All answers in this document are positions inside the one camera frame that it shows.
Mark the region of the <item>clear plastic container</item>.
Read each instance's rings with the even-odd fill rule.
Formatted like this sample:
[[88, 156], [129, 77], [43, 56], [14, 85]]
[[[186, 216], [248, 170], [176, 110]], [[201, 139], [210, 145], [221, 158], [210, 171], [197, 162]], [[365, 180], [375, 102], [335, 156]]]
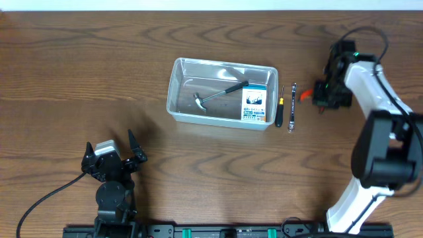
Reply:
[[[242, 89], [204, 103], [207, 111], [195, 103], [242, 81], [267, 88], [266, 122], [241, 120]], [[278, 100], [278, 72], [270, 66], [178, 58], [169, 82], [167, 112], [179, 122], [223, 126], [248, 130], [265, 130], [274, 123]]]

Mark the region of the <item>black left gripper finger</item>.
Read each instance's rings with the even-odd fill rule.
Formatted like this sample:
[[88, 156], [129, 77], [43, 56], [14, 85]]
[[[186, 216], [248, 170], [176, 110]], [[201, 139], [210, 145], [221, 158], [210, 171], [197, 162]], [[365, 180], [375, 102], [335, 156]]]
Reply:
[[82, 165], [90, 165], [91, 159], [95, 156], [93, 147], [91, 143], [88, 141], [86, 144], [85, 154], [82, 159]]
[[144, 163], [148, 161], [148, 158], [144, 152], [144, 150], [142, 150], [140, 144], [137, 142], [133, 132], [129, 129], [128, 130], [128, 138], [129, 138], [129, 143], [130, 143], [130, 149], [133, 153], [133, 157], [132, 159], [134, 161], [137, 161], [138, 163]]

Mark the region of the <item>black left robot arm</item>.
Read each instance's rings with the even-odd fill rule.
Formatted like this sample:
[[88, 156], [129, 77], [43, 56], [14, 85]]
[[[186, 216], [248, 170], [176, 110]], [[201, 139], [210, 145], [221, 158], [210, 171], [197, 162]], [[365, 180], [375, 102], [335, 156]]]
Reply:
[[87, 143], [81, 170], [101, 182], [96, 192], [98, 204], [93, 237], [145, 237], [145, 228], [135, 220], [135, 182], [132, 173], [140, 170], [147, 156], [133, 132], [128, 131], [133, 156], [122, 160], [113, 140], [92, 147]]

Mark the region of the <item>black yellow screwdriver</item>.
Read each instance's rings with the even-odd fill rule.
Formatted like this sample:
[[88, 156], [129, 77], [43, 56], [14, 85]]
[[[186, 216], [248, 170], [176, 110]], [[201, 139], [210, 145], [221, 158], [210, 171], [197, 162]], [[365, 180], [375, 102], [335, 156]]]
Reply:
[[282, 86], [281, 93], [280, 93], [280, 99], [276, 111], [276, 117], [275, 117], [275, 126], [280, 128], [283, 124], [283, 115], [284, 115], [284, 86]]

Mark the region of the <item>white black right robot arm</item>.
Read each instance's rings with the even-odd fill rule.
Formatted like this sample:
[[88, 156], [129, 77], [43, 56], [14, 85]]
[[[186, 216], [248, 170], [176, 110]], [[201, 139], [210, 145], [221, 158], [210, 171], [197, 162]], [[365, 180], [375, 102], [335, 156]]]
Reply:
[[356, 99], [365, 116], [352, 151], [352, 178], [326, 213], [329, 232], [357, 235], [380, 203], [419, 179], [422, 115], [398, 97], [379, 59], [357, 52], [353, 40], [331, 46], [324, 74], [326, 79], [315, 83], [313, 104], [320, 110], [338, 109]]

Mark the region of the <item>blue white screwdriver box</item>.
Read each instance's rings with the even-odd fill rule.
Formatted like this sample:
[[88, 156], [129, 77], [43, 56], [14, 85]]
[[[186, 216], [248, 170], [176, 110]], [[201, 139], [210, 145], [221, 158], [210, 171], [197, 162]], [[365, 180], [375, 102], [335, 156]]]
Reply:
[[242, 89], [241, 120], [266, 122], [267, 88], [249, 85]]

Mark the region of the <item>red handled pliers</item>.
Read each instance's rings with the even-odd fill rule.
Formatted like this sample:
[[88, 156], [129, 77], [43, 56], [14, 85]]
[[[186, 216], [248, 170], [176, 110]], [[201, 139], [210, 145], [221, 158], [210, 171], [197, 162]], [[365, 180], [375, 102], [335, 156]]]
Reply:
[[[303, 101], [305, 101], [307, 99], [312, 99], [313, 98], [313, 91], [314, 91], [313, 89], [307, 89], [307, 90], [303, 91], [300, 94], [297, 102], [299, 104], [301, 104]], [[319, 107], [319, 114], [323, 114], [324, 111], [325, 111], [325, 109], [323, 107]]]

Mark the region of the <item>silver combination wrench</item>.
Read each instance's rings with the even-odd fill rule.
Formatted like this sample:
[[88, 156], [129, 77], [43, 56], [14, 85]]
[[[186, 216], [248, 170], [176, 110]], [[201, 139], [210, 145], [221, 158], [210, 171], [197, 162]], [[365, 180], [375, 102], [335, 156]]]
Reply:
[[295, 97], [297, 91], [297, 84], [291, 84], [291, 106], [290, 106], [290, 114], [289, 114], [289, 124], [288, 124], [288, 132], [292, 133], [295, 129]]

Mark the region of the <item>small black handled hammer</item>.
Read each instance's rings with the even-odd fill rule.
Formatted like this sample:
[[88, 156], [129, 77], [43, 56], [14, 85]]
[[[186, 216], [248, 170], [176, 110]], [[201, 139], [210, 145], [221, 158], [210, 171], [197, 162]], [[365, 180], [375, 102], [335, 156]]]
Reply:
[[194, 93], [193, 94], [193, 97], [195, 98], [195, 103], [197, 104], [197, 106], [201, 110], [203, 110], [204, 112], [206, 112], [207, 111], [207, 108], [204, 106], [204, 103], [205, 102], [207, 102], [207, 101], [209, 101], [211, 99], [214, 99], [216, 97], [220, 97], [220, 96], [223, 96], [223, 95], [232, 93], [234, 91], [237, 91], [239, 89], [242, 89], [243, 87], [247, 87], [248, 85], [249, 85], [249, 82], [248, 81], [242, 81], [242, 82], [240, 82], [240, 83], [238, 83], [238, 84], [236, 84], [236, 85], [234, 85], [232, 87], [229, 87], [228, 89], [225, 89], [225, 90], [223, 90], [223, 91], [221, 91], [219, 93], [216, 93], [214, 95], [208, 96], [206, 98], [201, 98], [198, 93]]

